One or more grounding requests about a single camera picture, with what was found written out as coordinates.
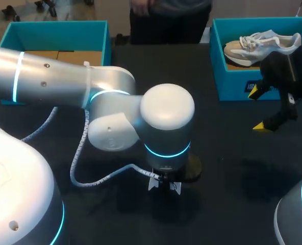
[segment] black pants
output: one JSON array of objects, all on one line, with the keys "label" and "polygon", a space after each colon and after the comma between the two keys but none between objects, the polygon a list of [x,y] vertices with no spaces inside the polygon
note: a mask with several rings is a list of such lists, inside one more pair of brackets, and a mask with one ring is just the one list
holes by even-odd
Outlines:
[{"label": "black pants", "polygon": [[212,6],[196,13],[169,17],[150,13],[140,17],[131,9],[131,44],[199,43]]}]

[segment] teal cardboard box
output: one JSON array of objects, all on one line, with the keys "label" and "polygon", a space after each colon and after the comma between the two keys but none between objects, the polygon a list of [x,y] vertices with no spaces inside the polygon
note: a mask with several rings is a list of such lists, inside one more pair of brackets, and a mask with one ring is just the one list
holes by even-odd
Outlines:
[{"label": "teal cardboard box", "polygon": [[[302,17],[235,18],[213,20],[210,36],[210,58],[220,101],[249,100],[248,94],[255,81],[262,79],[259,69],[228,70],[222,47],[240,36],[273,30],[279,35],[302,36]],[[278,100],[276,90],[261,96],[261,100]]]},{"label": "teal cardboard box", "polygon": [[[12,22],[0,47],[17,51],[99,51],[110,65],[111,41],[106,21]],[[3,104],[18,103],[2,101]]]}]

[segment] person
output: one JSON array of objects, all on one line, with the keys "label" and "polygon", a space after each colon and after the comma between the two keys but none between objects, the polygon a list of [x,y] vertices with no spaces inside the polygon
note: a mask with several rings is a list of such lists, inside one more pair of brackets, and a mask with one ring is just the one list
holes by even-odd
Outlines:
[{"label": "person", "polygon": [[131,44],[199,43],[212,0],[130,0]]}]

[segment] black table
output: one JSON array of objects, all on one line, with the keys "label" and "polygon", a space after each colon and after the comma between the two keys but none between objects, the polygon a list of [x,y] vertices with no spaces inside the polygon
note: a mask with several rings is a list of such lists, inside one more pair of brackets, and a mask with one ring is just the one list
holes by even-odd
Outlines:
[{"label": "black table", "polygon": [[[122,46],[113,65],[128,69],[139,94],[175,83],[195,100],[192,151],[203,163],[200,180],[180,197],[147,191],[148,178],[130,170],[96,188],[79,189],[69,168],[84,112],[61,108],[30,145],[50,163],[63,194],[72,244],[278,244],[273,214],[279,199],[302,179],[302,103],[299,119],[274,134],[252,131],[279,102],[219,102],[209,46]],[[34,131],[49,107],[0,105],[0,126],[15,137]],[[92,182],[127,163],[150,169],[144,149],[109,154],[86,143],[77,179]]]}]

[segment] sneaker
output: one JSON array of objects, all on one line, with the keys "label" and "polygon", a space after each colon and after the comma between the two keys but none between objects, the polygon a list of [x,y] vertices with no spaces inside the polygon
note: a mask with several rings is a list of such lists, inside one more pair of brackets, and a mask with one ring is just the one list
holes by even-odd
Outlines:
[{"label": "sneaker", "polygon": [[224,55],[233,62],[249,67],[264,60],[271,52],[277,51],[290,55],[302,44],[299,33],[293,36],[281,36],[270,30],[254,33],[248,37],[240,37],[239,41],[226,44]]}]

